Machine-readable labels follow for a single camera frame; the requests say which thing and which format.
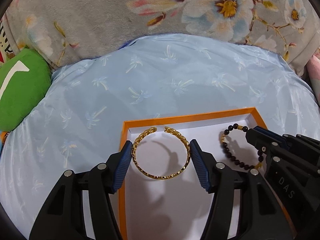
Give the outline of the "green plush cushion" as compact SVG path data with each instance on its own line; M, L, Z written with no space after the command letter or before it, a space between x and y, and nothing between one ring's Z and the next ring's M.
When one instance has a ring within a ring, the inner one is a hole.
M14 130L44 98L51 85L48 63L24 48L1 67L1 131Z

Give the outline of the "orange cardboard box tray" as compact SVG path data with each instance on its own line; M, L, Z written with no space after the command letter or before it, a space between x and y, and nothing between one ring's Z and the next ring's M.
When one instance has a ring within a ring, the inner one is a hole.
M254 107L159 119L125 121L121 141L134 141L152 126L169 126L187 140L196 139L214 158L230 165L220 147L223 130L234 123L265 126ZM119 227L123 239L200 239L213 195L200 185L193 163L175 178L150 179L131 163L118 192Z

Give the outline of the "colourful cartoon monkey blanket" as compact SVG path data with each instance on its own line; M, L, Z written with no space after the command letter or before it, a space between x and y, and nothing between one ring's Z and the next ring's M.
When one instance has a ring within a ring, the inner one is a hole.
M9 41L6 37L2 22L0 31L0 66L3 66L3 64L12 59L15 54L12 51Z

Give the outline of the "light blue palm bedsheet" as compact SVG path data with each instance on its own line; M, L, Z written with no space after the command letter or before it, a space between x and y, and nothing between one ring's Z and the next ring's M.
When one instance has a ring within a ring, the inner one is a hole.
M9 133L1 204L28 237L63 171L117 152L123 123L255 107L278 134L319 138L311 88L278 54L211 38L156 35L52 75L45 98Z

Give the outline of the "grey floral blanket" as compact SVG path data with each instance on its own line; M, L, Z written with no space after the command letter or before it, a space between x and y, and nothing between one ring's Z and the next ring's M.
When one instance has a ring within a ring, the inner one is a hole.
M300 76L319 48L309 0L12 0L1 22L15 55L33 48L53 69L162 33L265 48Z

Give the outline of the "gold chain bangle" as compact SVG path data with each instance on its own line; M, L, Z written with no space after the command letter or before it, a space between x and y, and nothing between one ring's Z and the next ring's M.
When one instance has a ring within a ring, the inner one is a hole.
M179 176L191 161L188 140L169 126L153 126L140 133L131 155L139 172L154 180Z

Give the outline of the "pink cartoon pillow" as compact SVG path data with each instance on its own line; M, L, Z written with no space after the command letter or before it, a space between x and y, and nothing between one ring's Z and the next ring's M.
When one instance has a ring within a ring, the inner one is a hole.
M319 48L312 55L306 67L313 91L319 94Z

